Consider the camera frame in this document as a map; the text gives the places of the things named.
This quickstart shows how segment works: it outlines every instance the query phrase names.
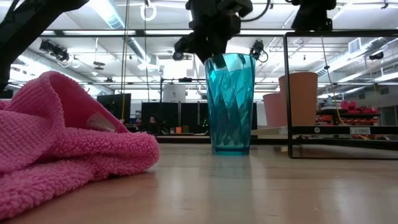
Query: ceiling duct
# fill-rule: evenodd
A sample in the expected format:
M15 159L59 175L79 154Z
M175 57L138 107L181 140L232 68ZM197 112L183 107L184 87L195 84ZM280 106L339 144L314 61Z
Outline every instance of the ceiling duct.
M118 10L115 8L112 0L91 0L89 2L89 5L98 13L99 16L101 16L101 18L107 23L110 28L118 30L126 28L126 25L121 19L121 16ZM127 45L131 48L135 55L137 55L138 59L142 63L150 63L151 61L153 61L151 60L152 57L146 55L145 51L133 37L123 37L122 39L126 39Z
M360 50L356 50L353 53L350 53L351 47L347 50L344 50L342 53L330 58L327 60L328 65L330 66L329 72L333 72L339 68L342 68L351 62L354 62L353 59L358 58L364 55L374 54L377 50L384 47L385 45L394 41L395 37L379 37L376 39L373 38L358 38L354 40L355 44L360 44ZM313 72L318 73L318 76L327 75L328 72L324 69L325 65L321 65L318 68L312 70Z

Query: blue tumbler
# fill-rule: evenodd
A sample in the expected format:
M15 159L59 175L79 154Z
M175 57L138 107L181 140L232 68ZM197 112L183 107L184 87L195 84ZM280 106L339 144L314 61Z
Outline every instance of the blue tumbler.
M213 154L249 154L255 65L245 54L217 55L205 62Z

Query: wooden floor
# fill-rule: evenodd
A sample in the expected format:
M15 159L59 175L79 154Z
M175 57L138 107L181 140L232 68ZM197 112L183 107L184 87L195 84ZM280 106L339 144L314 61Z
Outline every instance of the wooden floor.
M382 224L398 220L398 162L291 160L269 146L212 156L161 146L148 172L88 184L6 222Z

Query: label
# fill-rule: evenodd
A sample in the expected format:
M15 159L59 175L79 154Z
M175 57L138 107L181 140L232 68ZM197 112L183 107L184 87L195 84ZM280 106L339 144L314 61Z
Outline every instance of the label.
M349 133L350 134L370 134L371 128L369 128L369 127L367 127L367 128L365 128L365 127L362 127L362 128L350 127Z
M287 127L279 128L279 134L287 134Z

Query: microfiber towel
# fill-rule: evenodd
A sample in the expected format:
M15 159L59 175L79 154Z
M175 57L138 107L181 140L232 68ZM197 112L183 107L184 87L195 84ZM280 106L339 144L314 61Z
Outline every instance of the microfiber towel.
M0 220L158 160L153 136L129 133L77 82L46 72L0 101Z

